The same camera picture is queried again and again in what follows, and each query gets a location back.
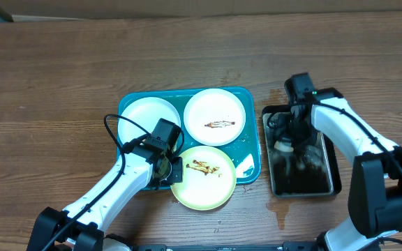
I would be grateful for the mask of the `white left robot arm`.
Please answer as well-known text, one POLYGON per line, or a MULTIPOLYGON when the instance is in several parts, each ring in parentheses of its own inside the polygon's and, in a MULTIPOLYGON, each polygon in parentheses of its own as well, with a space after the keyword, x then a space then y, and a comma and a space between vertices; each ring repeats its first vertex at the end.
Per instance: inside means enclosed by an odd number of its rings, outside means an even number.
POLYGON ((136 250, 105 232, 127 202, 145 187, 182 181, 180 148, 124 144, 113 168, 63 210, 47 207, 37 217, 28 250, 136 250))

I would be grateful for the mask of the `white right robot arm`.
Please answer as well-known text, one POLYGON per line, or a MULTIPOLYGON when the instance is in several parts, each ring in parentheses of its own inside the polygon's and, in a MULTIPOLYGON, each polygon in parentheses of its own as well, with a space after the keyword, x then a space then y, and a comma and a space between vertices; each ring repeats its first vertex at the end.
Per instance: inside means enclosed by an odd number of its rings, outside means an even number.
POLYGON ((352 165, 349 216, 319 235, 317 250, 378 249, 402 232, 402 146, 383 137, 343 97, 311 98, 290 104, 291 135, 321 132, 352 165), (306 129, 297 128, 297 124, 306 129))

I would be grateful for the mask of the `yellow green scrubbing sponge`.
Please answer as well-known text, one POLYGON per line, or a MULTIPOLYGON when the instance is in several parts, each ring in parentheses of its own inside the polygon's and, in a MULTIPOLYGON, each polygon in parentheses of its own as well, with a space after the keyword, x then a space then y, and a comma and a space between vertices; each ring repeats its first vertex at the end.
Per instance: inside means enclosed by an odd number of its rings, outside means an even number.
POLYGON ((274 148, 278 151, 286 153, 294 151, 294 148, 292 147, 292 144, 290 142, 276 141, 274 144, 274 148))

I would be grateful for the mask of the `pale yellow plate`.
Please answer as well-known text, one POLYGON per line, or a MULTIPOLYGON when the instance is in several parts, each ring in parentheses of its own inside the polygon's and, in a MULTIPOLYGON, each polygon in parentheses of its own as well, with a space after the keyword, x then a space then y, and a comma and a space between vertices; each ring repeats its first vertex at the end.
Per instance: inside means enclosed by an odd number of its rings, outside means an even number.
POLYGON ((209 211, 232 196, 237 183, 235 166, 226 153, 213 146, 196 146, 180 154, 183 160, 181 183, 170 189, 184 206, 209 211))

